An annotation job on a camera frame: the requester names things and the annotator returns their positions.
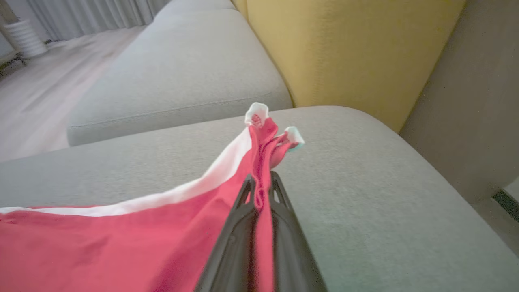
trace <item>white planter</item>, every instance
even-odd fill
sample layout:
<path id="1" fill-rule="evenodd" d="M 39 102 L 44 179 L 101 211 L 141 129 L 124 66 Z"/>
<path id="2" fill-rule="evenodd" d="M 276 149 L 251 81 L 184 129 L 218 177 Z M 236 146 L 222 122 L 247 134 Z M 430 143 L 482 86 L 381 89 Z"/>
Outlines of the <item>white planter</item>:
<path id="1" fill-rule="evenodd" d="M 47 51 L 47 46 L 36 35 L 29 20 L 6 24 L 5 28 L 22 50 L 24 58 L 33 58 Z"/>

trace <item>sofa cushion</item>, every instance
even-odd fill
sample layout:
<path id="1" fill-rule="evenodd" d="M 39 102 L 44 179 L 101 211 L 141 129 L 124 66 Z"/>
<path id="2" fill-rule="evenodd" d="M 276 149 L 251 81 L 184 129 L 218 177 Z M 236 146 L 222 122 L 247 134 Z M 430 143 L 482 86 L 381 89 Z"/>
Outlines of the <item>sofa cushion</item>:
<path id="1" fill-rule="evenodd" d="M 153 21 L 189 12 L 235 9 L 230 0 L 171 0 L 155 16 Z"/>
<path id="2" fill-rule="evenodd" d="M 271 112 L 306 144 L 275 169 L 329 291 L 515 291 L 519 259 L 381 122 L 341 107 Z M 0 206 L 100 205 L 200 177 L 243 117 L 0 164 Z"/>
<path id="3" fill-rule="evenodd" d="M 254 101 L 292 107 L 283 80 L 236 10 L 158 21 L 73 110 L 70 145 L 243 115 Z"/>

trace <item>yellow cushion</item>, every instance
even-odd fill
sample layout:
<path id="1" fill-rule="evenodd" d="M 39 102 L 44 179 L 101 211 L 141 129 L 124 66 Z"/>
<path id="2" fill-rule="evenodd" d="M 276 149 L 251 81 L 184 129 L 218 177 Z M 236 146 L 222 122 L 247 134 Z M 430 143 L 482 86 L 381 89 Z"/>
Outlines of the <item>yellow cushion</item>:
<path id="1" fill-rule="evenodd" d="M 247 19 L 247 0 L 231 0 L 234 7 Z"/>
<path id="2" fill-rule="evenodd" d="M 399 131 L 464 0 L 248 0 L 294 105 L 343 105 Z"/>

